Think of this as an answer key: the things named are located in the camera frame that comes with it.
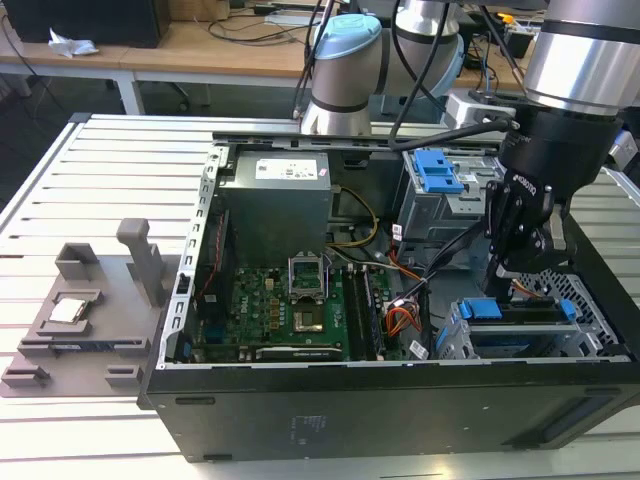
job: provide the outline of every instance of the motherboard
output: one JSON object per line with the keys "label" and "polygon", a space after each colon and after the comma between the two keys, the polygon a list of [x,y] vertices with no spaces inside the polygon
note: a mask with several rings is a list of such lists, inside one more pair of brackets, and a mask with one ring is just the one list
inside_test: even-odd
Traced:
{"label": "motherboard", "polygon": [[[321,298],[295,294],[320,287]],[[383,305],[390,298],[384,269],[318,270],[302,262],[239,268],[226,318],[200,315],[193,353],[196,361],[232,363],[397,357],[383,342]]]}

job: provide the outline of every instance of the floor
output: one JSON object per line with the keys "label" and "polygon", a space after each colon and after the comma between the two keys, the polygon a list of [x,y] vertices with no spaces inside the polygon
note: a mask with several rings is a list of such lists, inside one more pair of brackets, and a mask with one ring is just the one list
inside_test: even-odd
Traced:
{"label": "floor", "polygon": [[[32,95],[19,99],[9,92],[0,101],[0,210],[29,175],[55,137],[74,112],[120,114],[122,108],[117,89],[108,89],[102,80],[42,78],[29,79]],[[0,78],[0,90],[6,83]],[[49,90],[64,108],[58,107],[44,89]],[[197,115],[254,118],[288,118],[293,90],[289,88],[237,87],[211,85],[211,105],[206,104],[204,85],[184,84],[191,109],[179,111],[181,98],[168,85],[143,83],[142,96],[149,115]],[[374,121],[390,121],[394,116],[380,114],[381,97],[370,102]],[[394,111],[399,111],[397,101]],[[407,121],[434,121],[431,108],[415,106]]]}

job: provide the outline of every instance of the computer tower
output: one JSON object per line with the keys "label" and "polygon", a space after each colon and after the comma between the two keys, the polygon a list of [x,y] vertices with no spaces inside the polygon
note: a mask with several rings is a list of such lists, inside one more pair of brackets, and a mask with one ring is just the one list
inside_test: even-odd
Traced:
{"label": "computer tower", "polygon": [[100,45],[155,48],[169,28],[168,0],[5,0],[23,42],[47,42],[49,29]]}

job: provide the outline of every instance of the cpu chip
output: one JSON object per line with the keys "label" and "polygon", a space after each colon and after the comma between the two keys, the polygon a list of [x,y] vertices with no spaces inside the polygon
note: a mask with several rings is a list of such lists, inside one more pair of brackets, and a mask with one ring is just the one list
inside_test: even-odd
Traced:
{"label": "cpu chip", "polygon": [[298,305],[293,311],[293,331],[319,333],[324,331],[322,305]]}

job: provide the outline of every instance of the light blue robot joint cap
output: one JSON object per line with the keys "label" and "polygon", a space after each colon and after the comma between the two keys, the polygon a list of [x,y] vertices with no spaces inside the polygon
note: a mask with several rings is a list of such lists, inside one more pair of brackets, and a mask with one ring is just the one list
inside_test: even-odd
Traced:
{"label": "light blue robot joint cap", "polygon": [[331,17],[316,49],[316,59],[331,60],[355,53],[373,43],[380,32],[380,21],[370,15],[353,13]]}

